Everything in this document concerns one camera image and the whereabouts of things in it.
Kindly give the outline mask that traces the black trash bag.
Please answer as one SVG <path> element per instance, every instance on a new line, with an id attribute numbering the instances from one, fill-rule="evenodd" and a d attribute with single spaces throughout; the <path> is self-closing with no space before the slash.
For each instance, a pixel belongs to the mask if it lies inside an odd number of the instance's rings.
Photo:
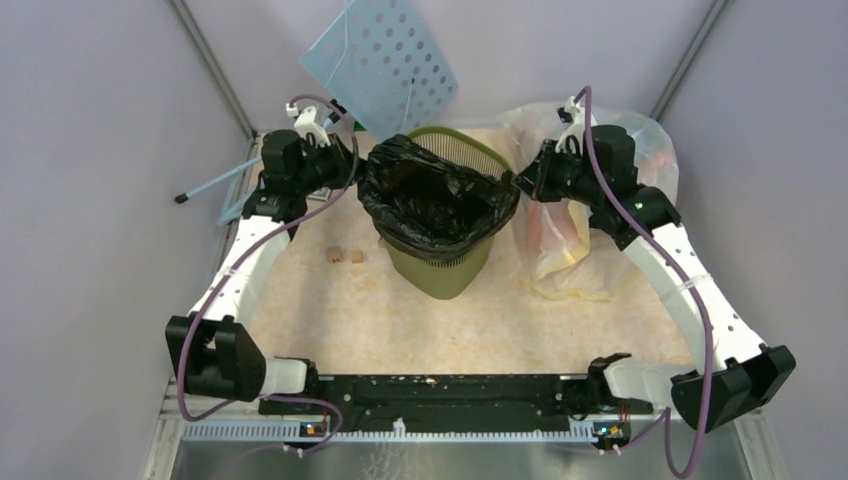
<path id="1" fill-rule="evenodd" d="M 397 134 L 375 145 L 357 196 L 376 231 L 415 258 L 453 261 L 498 233 L 520 200 L 508 162 L 449 129 Z"/>

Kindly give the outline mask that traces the yellow translucent trash bag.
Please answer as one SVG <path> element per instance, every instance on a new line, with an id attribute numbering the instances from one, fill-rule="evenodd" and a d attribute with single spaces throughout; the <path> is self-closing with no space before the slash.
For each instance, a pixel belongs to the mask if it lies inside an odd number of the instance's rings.
<path id="1" fill-rule="evenodd" d="M 573 200 L 523 202 L 531 287 L 551 300 L 608 301 L 636 268 L 602 231 L 589 227 L 589 208 Z"/>

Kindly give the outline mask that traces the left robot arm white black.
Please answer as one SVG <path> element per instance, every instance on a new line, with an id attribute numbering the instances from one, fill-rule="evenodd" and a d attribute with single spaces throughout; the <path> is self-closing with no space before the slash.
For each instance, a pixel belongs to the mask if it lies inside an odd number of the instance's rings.
<path id="1" fill-rule="evenodd" d="M 358 144 L 293 130 L 265 135 L 258 159 L 259 182 L 245 198 L 236 236 L 212 283 L 188 313 L 172 316 L 165 326 L 176 401 L 191 421 L 203 416 L 190 412 L 190 395 L 215 399 L 223 408 L 282 394 L 302 414 L 320 401 L 309 361 L 264 354 L 248 323 L 298 227 L 338 202 L 364 162 Z"/>

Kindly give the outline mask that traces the green mesh trash bin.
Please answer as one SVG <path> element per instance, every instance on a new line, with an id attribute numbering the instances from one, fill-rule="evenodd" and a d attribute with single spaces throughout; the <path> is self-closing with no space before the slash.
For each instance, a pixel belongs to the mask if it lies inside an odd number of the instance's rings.
<path id="1" fill-rule="evenodd" d="M 514 171 L 495 150 L 449 127 L 421 127 L 411 131 L 409 137 L 441 158 L 484 175 L 501 178 Z M 490 234 L 460 256 L 428 260 L 421 254 L 412 255 L 391 244 L 387 232 L 381 231 L 380 235 L 395 270 L 417 289 L 438 300 L 457 297 L 474 281 L 488 261 L 495 239 L 495 235 Z"/>

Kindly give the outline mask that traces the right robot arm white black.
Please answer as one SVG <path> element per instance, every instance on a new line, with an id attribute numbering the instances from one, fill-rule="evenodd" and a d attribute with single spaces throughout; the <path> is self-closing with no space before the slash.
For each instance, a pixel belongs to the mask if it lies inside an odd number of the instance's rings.
<path id="1" fill-rule="evenodd" d="M 589 207 L 589 224 L 649 280 L 690 349 L 693 366 L 598 359 L 589 404 L 612 412 L 625 400 L 670 408 L 693 429 L 712 431 L 767 405 L 797 366 L 785 345 L 770 346 L 741 318 L 700 261 L 667 195 L 638 179 L 636 143 L 616 125 L 564 141 L 546 139 L 514 181 L 530 198 Z"/>

